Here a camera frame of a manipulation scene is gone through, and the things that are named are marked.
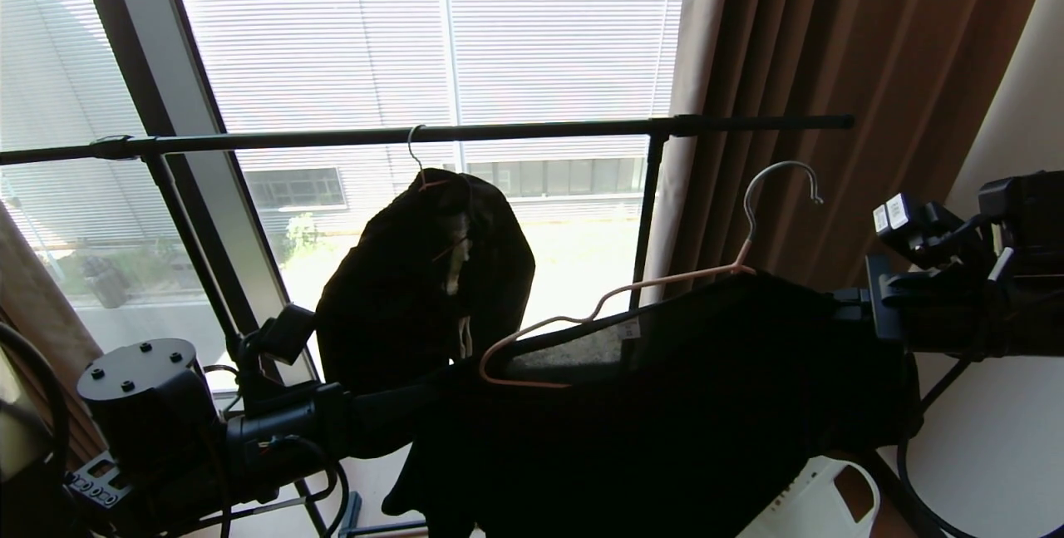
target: brown curtain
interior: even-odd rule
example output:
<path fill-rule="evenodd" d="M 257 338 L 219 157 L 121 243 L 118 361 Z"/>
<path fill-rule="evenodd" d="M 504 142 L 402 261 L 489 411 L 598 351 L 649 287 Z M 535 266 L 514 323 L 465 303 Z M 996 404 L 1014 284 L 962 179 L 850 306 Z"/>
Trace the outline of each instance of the brown curtain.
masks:
<path fill-rule="evenodd" d="M 945 200 L 1034 0 L 684 0 L 672 113 L 853 114 L 839 132 L 733 132 L 666 145 L 647 276 L 734 260 L 755 201 L 747 263 L 813 288 L 864 284 L 871 212 L 899 190 Z M 644 300 L 674 296 L 670 284 Z"/>
<path fill-rule="evenodd" d="M 52 365 L 70 411 L 69 466 L 80 467 L 104 450 L 103 440 L 76 391 L 81 372 L 102 353 L 3 204 L 0 204 L 0 322 L 18 330 Z M 22 387 L 50 427 L 51 418 L 40 386 L 15 356 L 10 359 L 19 371 Z"/>

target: metal hook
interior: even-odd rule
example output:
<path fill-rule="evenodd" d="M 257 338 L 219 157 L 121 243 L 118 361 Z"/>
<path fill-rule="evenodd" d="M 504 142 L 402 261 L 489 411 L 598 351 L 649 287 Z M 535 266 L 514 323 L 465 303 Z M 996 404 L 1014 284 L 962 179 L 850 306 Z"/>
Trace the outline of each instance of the metal hook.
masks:
<path fill-rule="evenodd" d="M 746 219 L 750 223 L 750 234 L 746 235 L 748 242 L 753 241 L 753 234 L 758 230 L 758 220 L 753 216 L 753 205 L 750 204 L 750 198 L 753 196 L 753 189 L 758 188 L 758 183 L 764 181 L 765 175 L 771 173 L 772 170 L 779 170 L 779 168 L 786 166 L 798 166 L 799 168 L 802 168 L 802 170 L 805 170 L 805 175 L 809 176 L 810 200 L 813 200 L 814 204 L 817 205 L 824 204 L 820 191 L 817 189 L 816 171 L 814 171 L 809 164 L 798 163 L 798 161 L 795 159 L 787 159 L 785 163 L 775 163 L 771 166 L 766 167 L 764 170 L 761 170 L 760 173 L 754 175 L 753 181 L 750 181 L 750 184 L 746 188 L 746 196 L 743 197 L 743 209 L 746 212 Z"/>
<path fill-rule="evenodd" d="M 426 186 L 426 184 L 425 184 L 425 166 L 422 166 L 421 159 L 418 159 L 417 155 L 414 155 L 414 135 L 419 130 L 421 130 L 423 128 L 425 128 L 425 124 L 417 124 L 416 127 L 410 129 L 410 134 L 406 135 L 406 151 L 410 151 L 411 158 L 414 158 L 415 163 L 417 163 L 417 171 L 418 171 L 418 174 L 420 174 L 420 176 L 421 176 L 421 188 L 422 189 L 425 189 L 425 186 Z"/>

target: black garment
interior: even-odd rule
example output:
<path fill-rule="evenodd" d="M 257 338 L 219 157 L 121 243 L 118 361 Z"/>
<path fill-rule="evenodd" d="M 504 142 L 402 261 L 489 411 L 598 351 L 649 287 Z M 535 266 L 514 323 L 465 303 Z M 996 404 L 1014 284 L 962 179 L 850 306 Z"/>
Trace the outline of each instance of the black garment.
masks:
<path fill-rule="evenodd" d="M 491 538 L 732 537 L 810 457 L 896 443 L 918 402 L 912 356 L 834 321 L 835 307 L 768 273 L 736 275 L 518 341 L 495 365 L 589 379 L 567 389 L 488 385 L 464 360 L 433 379 L 443 397 L 416 422 L 383 510 L 423 512 L 433 538 L 475 523 Z M 579 343 L 594 333 L 619 353 L 615 330 L 633 318 L 645 344 L 618 377 L 619 356 Z"/>
<path fill-rule="evenodd" d="M 519 330 L 535 260 L 495 186 L 428 168 L 369 220 L 326 285 L 315 315 L 328 382 L 353 394 L 404 386 L 459 357 L 459 319 L 473 352 Z M 471 241 L 456 296 L 451 251 Z"/>

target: white plastic basket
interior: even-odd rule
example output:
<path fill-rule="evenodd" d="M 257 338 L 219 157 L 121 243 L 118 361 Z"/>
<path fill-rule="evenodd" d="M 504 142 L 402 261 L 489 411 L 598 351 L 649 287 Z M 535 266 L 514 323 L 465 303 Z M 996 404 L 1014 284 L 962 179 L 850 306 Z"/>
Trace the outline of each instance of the white plastic basket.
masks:
<path fill-rule="evenodd" d="M 846 467 L 860 472 L 871 489 L 871 508 L 859 521 L 835 488 L 835 477 Z M 737 538 L 868 538 L 879 503 L 879 488 L 862 466 L 814 457 Z"/>

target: curtain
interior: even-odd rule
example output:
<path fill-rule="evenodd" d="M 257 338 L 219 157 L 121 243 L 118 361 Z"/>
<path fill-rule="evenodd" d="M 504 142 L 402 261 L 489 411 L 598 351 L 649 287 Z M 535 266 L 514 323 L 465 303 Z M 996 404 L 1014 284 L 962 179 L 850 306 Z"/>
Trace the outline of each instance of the curtain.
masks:
<path fill-rule="evenodd" d="M 70 413 L 69 467 L 81 467 L 105 449 L 76 390 L 81 372 L 102 352 L 3 204 L 0 204 L 0 322 L 18 330 L 52 365 Z M 50 425 L 50 414 L 37 380 L 27 374 L 15 356 L 10 359 L 41 419 Z"/>
<path fill-rule="evenodd" d="M 809 200 L 797 168 L 769 175 L 748 265 L 819 289 L 865 284 L 872 209 L 899 190 L 945 200 L 1033 1 L 684 0 L 672 114 L 853 114 L 857 124 L 670 139 L 647 276 L 733 262 L 750 179 L 799 159 L 826 202 Z"/>

